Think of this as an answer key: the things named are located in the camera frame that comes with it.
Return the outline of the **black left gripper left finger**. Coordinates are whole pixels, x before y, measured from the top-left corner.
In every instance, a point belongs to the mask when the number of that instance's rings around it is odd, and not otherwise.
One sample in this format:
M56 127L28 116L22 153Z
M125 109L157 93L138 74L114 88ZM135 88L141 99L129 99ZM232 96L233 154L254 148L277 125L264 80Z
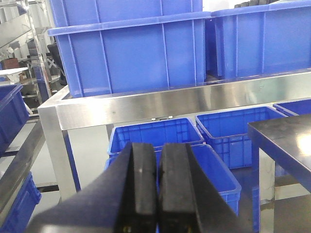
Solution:
M153 146L128 143L92 183L36 215L28 233L154 233L157 225Z

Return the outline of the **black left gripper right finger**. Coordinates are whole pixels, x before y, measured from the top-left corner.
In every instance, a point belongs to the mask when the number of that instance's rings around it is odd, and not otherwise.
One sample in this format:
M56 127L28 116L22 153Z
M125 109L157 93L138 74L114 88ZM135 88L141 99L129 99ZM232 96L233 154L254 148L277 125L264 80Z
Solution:
M159 167L161 233L246 233L201 169L190 144L163 146Z

